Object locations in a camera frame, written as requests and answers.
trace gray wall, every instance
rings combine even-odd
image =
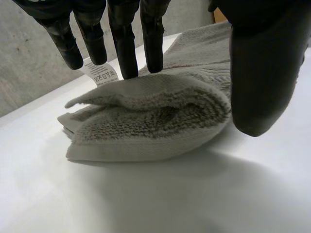
[[[163,18],[165,35],[213,23],[208,0],[172,0]],[[71,27],[83,58],[87,50],[71,15]],[[108,60],[116,58],[108,25],[102,18]],[[143,43],[139,14],[133,22],[136,46]],[[0,0],[0,116],[80,77],[70,70],[45,29],[11,0]]]

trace folded towel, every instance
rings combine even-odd
[[[230,24],[190,30],[164,55],[164,69],[109,83],[71,100],[90,106],[58,118],[72,137],[67,158],[155,161],[218,134],[231,116]]]

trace care label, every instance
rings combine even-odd
[[[108,63],[96,66],[89,57],[84,59],[83,62],[83,67],[81,67],[80,70],[89,76],[97,86],[119,80],[116,71]]]

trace white surface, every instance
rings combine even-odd
[[[141,68],[142,47],[137,58]],[[311,232],[310,74],[308,49],[290,106],[262,137],[230,125],[185,156],[135,164],[66,160],[56,118],[96,87],[82,76],[0,118],[0,232]]]

